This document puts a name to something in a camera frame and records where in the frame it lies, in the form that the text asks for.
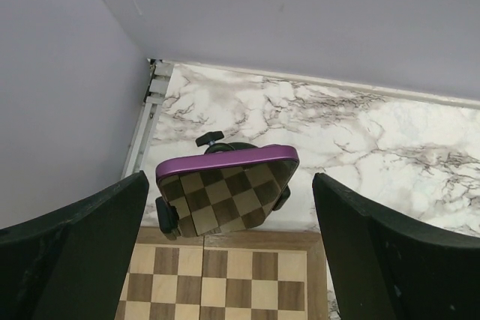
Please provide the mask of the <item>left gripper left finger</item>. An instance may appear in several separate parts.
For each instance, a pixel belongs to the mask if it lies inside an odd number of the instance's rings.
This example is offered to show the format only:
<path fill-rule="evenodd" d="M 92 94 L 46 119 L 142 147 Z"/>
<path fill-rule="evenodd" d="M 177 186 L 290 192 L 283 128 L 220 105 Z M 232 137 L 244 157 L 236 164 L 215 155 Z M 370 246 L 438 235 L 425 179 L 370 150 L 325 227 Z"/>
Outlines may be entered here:
<path fill-rule="evenodd" d="M 144 172 L 1 230 L 2 319 L 114 319 L 149 192 Z"/>

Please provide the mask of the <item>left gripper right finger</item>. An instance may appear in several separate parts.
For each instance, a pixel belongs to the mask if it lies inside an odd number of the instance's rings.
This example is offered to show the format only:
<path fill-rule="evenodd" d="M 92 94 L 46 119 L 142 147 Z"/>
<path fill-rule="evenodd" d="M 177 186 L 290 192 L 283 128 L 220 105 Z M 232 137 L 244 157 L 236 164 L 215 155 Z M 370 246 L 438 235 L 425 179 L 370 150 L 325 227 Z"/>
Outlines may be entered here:
<path fill-rule="evenodd" d="M 479 239 L 369 200 L 325 173 L 313 196 L 342 319 L 478 319 Z"/>

